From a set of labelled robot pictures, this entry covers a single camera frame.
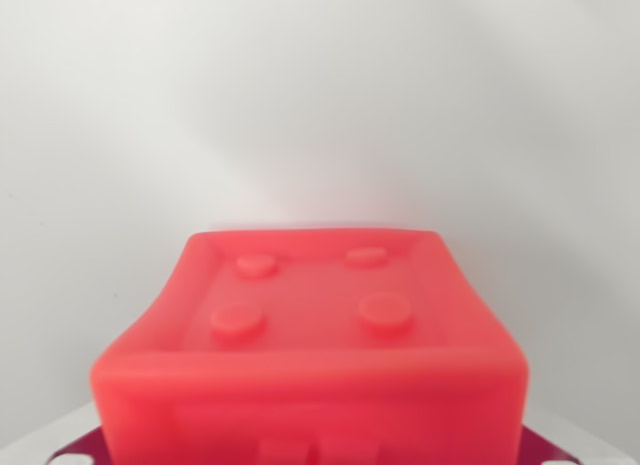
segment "round bump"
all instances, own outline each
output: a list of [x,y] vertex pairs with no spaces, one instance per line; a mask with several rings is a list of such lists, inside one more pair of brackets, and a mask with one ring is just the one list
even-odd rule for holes
[[407,330],[413,321],[413,307],[397,293],[375,293],[358,306],[362,324],[374,334],[390,335]]
[[386,263],[388,255],[383,247],[361,247],[349,250],[345,260],[352,267],[375,267]]
[[236,259],[236,271],[243,278],[265,278],[278,269],[278,262],[272,255],[242,255]]
[[223,341],[245,340],[256,335],[265,323],[262,307],[255,303],[226,305],[211,314],[211,330]]

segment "red plastic block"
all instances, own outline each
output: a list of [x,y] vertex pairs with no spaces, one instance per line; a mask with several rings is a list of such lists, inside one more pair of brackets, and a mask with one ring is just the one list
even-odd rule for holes
[[193,236],[92,370],[116,465],[513,465],[527,366],[439,236]]

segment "white backdrop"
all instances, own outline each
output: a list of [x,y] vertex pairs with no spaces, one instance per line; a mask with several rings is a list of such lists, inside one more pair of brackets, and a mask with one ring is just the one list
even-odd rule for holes
[[640,456],[640,0],[0,0],[0,445],[189,234],[440,231],[532,394]]

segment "dark red base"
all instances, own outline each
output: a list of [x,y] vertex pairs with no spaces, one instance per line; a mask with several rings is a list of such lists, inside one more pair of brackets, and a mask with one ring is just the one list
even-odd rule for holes
[[[94,465],[111,465],[111,459],[109,458],[104,436],[102,435],[102,430],[99,428],[57,451],[51,457],[51,460],[65,453],[90,455],[93,457]],[[580,463],[575,457],[572,457],[564,450],[525,427],[522,431],[520,457],[518,458],[517,465],[540,465],[546,460],[567,460],[578,464]]]

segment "white surface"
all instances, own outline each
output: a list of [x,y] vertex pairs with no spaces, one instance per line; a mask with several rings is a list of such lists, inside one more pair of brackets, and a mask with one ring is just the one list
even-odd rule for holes
[[[44,465],[55,452],[99,424],[93,403],[88,403],[0,449],[0,465]],[[78,465],[86,463],[84,458],[78,460],[84,460]]]
[[640,0],[0,0],[0,443],[210,224],[443,233],[640,456]]

